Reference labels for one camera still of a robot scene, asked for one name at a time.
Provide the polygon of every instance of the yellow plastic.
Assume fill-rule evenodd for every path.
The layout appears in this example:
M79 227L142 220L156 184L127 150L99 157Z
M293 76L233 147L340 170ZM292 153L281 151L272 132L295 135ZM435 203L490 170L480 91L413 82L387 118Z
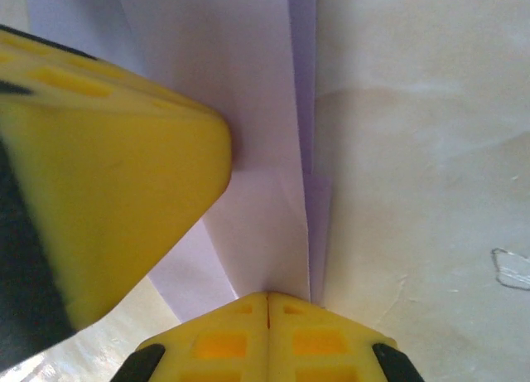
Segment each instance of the yellow plastic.
M166 347L149 382L387 382L379 332L280 293L254 293L143 342Z
M110 311L228 185L212 109L101 60L0 31L7 148L76 329Z

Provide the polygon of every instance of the white surface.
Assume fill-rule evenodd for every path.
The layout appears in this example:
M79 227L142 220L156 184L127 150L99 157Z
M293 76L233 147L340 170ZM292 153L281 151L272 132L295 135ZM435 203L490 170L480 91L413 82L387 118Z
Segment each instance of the white surface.
M528 380L530 293L496 281L490 250L529 254L530 0L319 3L326 306L427 381ZM71 370L101 368L94 342Z

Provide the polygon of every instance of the table surface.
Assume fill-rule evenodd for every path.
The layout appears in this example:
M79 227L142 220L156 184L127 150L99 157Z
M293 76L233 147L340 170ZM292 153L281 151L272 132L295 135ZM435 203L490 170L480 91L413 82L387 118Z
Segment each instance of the table surface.
M502 283L530 288L529 5L319 0L316 170L335 182L325 306L396 338L429 381L530 374L530 292L501 285L491 254L510 253ZM24 0L0 0L0 22L27 29ZM108 380L177 323L145 279L2 380Z

